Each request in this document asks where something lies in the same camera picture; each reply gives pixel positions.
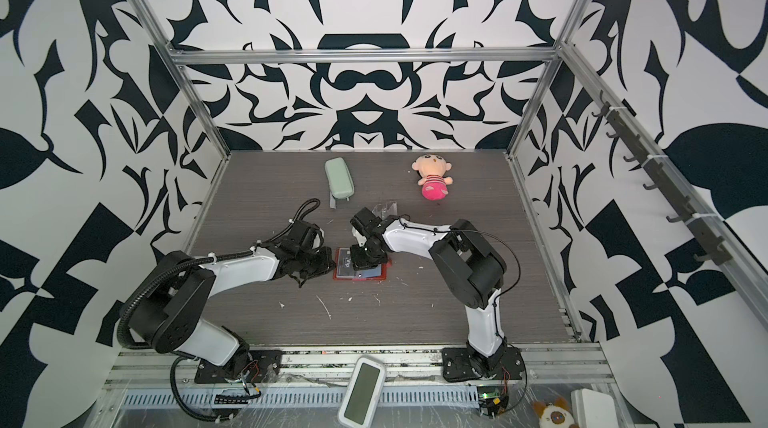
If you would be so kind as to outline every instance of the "white debris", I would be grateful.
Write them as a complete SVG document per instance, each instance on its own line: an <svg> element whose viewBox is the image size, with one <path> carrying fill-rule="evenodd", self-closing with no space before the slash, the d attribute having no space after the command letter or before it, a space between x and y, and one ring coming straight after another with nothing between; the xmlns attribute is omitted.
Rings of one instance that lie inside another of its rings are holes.
<svg viewBox="0 0 768 428"><path fill-rule="evenodd" d="M322 307L326 309L326 313L328 313L328 319L330 320L330 319L331 319L331 312L330 312L330 311L328 311L328 307L326 306L326 304L325 304L325 303L322 303Z"/></svg>

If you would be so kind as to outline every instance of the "plush toy ear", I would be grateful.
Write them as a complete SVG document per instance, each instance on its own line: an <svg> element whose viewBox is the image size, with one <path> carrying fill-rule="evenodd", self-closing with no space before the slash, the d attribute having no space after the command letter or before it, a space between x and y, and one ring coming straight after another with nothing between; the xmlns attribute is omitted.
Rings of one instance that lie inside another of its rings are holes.
<svg viewBox="0 0 768 428"><path fill-rule="evenodd" d="M565 411L571 411L570 405L568 404L566 399L563 398L562 396L558 396L558 398L554 401L554 405L559 408L562 408Z"/></svg>
<svg viewBox="0 0 768 428"><path fill-rule="evenodd" d="M547 405L543 404L541 401L535 401L533 402L533 411L536 412L536 416L541 418L544 415L544 410L546 410Z"/></svg>

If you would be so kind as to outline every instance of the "gray screen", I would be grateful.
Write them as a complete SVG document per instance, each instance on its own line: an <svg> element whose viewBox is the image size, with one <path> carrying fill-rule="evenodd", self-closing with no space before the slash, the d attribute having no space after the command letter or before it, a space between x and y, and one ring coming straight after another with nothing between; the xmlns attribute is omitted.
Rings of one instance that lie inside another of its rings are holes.
<svg viewBox="0 0 768 428"><path fill-rule="evenodd" d="M352 387L350 402L346 405L344 416L361 425L366 421L368 405L371 402L371 396L376 388L376 381L379 379L379 368L369 364L361 364L360 372L357 374L357 381Z"/></svg>

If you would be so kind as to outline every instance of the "plush animal toy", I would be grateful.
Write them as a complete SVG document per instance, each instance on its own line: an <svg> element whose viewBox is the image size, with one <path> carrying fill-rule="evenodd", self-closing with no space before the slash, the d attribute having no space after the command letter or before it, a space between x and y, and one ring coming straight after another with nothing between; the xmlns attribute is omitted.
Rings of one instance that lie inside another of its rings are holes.
<svg viewBox="0 0 768 428"><path fill-rule="evenodd" d="M571 415L571 407L562 396L559 396L553 404L533 402L533 411L538 416L539 428L578 428L576 420Z"/></svg>
<svg viewBox="0 0 768 428"><path fill-rule="evenodd" d="M422 187L424 198L435 201L446 197L448 185L453 183L453 178L444 178L443 175L451 169L450 163L436 154L424 154L416 159L411 168L422 176L418 186Z"/></svg>

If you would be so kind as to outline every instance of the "black mounting plate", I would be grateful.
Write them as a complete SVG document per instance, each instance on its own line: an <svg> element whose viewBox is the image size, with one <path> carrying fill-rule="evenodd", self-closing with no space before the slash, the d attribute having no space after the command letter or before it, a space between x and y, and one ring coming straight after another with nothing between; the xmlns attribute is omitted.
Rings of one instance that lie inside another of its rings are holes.
<svg viewBox="0 0 768 428"><path fill-rule="evenodd" d="M250 356L253 357L256 362L256 366L258 367L258 370L256 370L256 368L251 368L250 372L258 373L258 375L253 376L253 379L251 379L251 376L249 376L249 379L246 380L249 383L261 383L270 368L275 374L280 372L280 362L283 358L282 351L251 350ZM226 374L221 366L216 366L212 363L208 363L205 360L202 360L200 365L197 367L197 373L194 376L194 382L196 384L227 383L224 378L225 375Z"/></svg>
<svg viewBox="0 0 768 428"><path fill-rule="evenodd" d="M493 375L488 376L488 378L503 378L503 366L506 368L507 372L509 372L510 380L522 380L524 372L522 371L523 358L520 355L520 350L514 346L507 346L504 355L502 355L502 359L493 371ZM449 383L479 380L482 378L482 376L475 373L470 365L469 350L466 347L442 349L442 377Z"/></svg>

